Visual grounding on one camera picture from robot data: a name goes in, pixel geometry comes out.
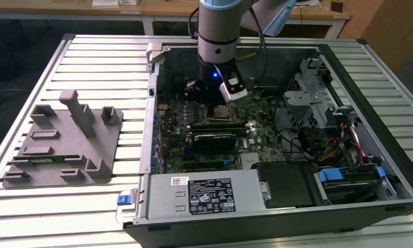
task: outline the warning symbol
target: warning symbol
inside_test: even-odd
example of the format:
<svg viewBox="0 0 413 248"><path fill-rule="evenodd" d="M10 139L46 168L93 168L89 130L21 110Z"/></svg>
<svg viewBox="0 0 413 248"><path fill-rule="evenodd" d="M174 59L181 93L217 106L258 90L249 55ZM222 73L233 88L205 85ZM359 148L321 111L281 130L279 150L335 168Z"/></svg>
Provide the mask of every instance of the warning symbol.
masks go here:
<svg viewBox="0 0 413 248"><path fill-rule="evenodd" d="M190 196L190 202L191 202L191 203L197 203L197 202L198 202L198 197L197 197L197 195L191 195L191 196Z"/></svg>

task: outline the green circuit board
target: green circuit board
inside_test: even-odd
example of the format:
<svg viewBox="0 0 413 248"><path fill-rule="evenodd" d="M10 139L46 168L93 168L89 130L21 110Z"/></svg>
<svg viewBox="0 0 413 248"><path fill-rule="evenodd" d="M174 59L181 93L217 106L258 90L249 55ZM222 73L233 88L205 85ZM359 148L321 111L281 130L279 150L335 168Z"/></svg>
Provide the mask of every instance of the green circuit board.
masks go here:
<svg viewBox="0 0 413 248"><path fill-rule="evenodd" d="M285 156L277 141L277 134L271 117L271 100L261 98L255 92L241 99L237 103L219 106L221 116L206 117L206 108L195 102L183 100L170 100L167 106L162 107L159 114L162 116L162 143L167 146L163 149L163 172L181 173L197 170L185 169L186 163L202 162L226 162L222 168L210 168L210 170L241 169L239 154L255 152L259 162L283 161ZM221 154L195 154L186 160L183 157L185 149L190 149L189 141L194 136L189 132L189 126L193 124L207 125L209 123L245 123L245 135L237 137L237 143L231 150Z"/></svg>

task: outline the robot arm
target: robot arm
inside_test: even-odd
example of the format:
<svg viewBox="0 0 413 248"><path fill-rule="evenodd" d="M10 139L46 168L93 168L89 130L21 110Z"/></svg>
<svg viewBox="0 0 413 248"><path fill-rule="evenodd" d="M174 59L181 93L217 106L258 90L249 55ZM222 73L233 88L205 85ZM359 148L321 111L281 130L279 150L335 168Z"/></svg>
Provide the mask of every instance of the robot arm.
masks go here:
<svg viewBox="0 0 413 248"><path fill-rule="evenodd" d="M187 83L190 89L205 89L207 105L233 102L246 95L235 65L239 25L257 30L247 10L261 18L262 32L277 35L295 0L199 0L198 6L198 78ZM221 96L214 97L219 88Z"/></svg>

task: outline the red wire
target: red wire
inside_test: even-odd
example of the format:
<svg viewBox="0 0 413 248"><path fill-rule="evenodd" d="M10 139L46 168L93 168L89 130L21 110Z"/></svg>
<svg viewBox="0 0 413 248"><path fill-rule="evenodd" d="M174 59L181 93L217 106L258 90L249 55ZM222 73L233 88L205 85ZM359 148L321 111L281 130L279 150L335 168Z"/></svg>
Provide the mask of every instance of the red wire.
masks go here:
<svg viewBox="0 0 413 248"><path fill-rule="evenodd" d="M362 149L361 149L361 147L359 147L359 145L357 143L353 143L353 145L359 149L359 163L361 163L361 165L363 165L363 159L362 159L363 151L362 151Z"/></svg>
<svg viewBox="0 0 413 248"><path fill-rule="evenodd" d="M323 153L327 153L327 149L329 149L329 143L330 143L330 141L334 141L334 140L339 140L339 138L329 138L327 139L327 141L326 141L326 143L325 143L325 151L323 151Z"/></svg>

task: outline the power supply label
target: power supply label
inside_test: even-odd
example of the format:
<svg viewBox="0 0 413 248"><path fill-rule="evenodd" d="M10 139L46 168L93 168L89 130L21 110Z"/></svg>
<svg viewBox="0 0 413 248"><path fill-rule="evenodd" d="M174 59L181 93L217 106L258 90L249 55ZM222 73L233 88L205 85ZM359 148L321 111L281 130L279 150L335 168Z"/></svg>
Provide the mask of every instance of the power supply label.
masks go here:
<svg viewBox="0 0 413 248"><path fill-rule="evenodd" d="M190 214L235 212L231 179L187 181Z"/></svg>

